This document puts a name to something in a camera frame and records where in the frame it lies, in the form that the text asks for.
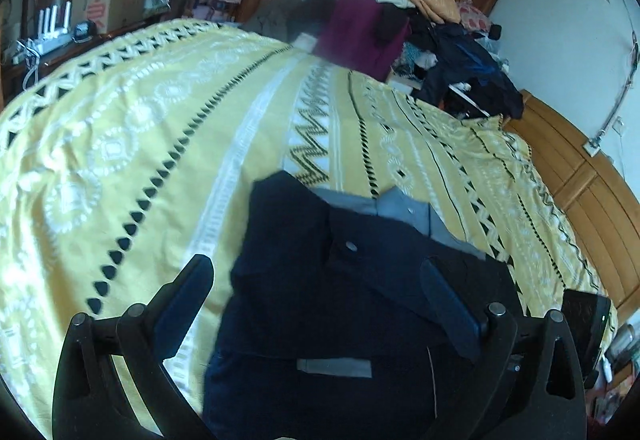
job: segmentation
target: wooden table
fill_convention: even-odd
[[[107,32],[106,34],[99,34],[85,43],[71,42],[65,46],[61,46],[60,48],[53,50],[52,52],[49,52],[48,54],[45,54],[40,59],[40,68],[38,70],[40,78],[47,77],[66,61],[77,58],[88,50],[100,46],[102,45],[102,43],[106,43],[113,38],[122,36],[127,32],[133,32],[134,30],[143,29],[144,27],[149,26],[151,23],[154,23],[154,20],[154,18],[152,20],[144,20],[130,26],[112,30],[111,32]],[[26,72],[27,70],[24,61],[18,63],[17,65],[12,65],[2,69],[2,91],[0,92],[0,94],[4,94],[4,99],[2,99],[2,95],[0,95],[0,112],[4,108],[4,104],[8,103],[11,99],[17,96],[17,94],[22,92],[22,81],[24,80],[24,75],[26,74]]]

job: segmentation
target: patterned blanket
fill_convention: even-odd
[[[252,182],[281,169],[308,186],[377,197],[396,185],[429,201],[456,237],[510,266],[527,314],[559,308],[567,287],[602,292],[527,144],[499,123],[461,123],[281,42],[197,20],[66,63],[0,114],[0,373],[50,437],[69,319],[146,303],[201,253],[214,288],[166,362],[200,411]]]

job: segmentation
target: bed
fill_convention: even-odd
[[[199,20],[67,62],[0,114],[0,372],[50,437],[69,319],[146,303],[196,253],[214,287],[166,367],[196,410],[252,182],[376,197],[394,185],[510,266],[523,310],[604,293],[530,147],[276,40]],[[615,330],[615,310],[604,344]],[[154,428],[120,364],[141,422]]]

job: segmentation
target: purple cloth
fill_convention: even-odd
[[[314,54],[384,82],[402,52],[409,19],[390,43],[380,46],[375,31],[381,16],[382,4],[375,0],[338,0]]]

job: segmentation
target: cardboard box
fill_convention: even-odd
[[[145,0],[73,0],[71,23],[95,22],[104,34],[143,20]]]

